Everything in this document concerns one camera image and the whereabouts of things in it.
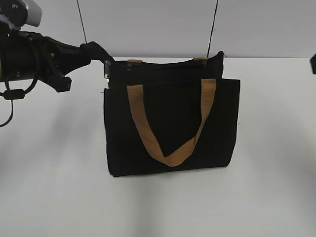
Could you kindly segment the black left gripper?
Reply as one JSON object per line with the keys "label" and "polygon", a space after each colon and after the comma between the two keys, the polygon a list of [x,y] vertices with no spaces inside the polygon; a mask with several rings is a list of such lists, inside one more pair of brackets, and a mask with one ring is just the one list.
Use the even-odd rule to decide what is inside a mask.
{"label": "black left gripper", "polygon": [[67,92],[72,80],[59,68],[81,68],[91,63],[80,47],[61,43],[40,33],[0,32],[0,80],[33,79],[35,75],[56,92]]}

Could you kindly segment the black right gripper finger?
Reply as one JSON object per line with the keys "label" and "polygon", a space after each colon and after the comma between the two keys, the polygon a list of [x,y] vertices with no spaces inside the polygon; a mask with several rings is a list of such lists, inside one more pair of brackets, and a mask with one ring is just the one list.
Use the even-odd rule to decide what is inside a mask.
{"label": "black right gripper finger", "polygon": [[315,75],[316,74],[316,54],[311,57],[310,65],[311,65],[312,72]]}

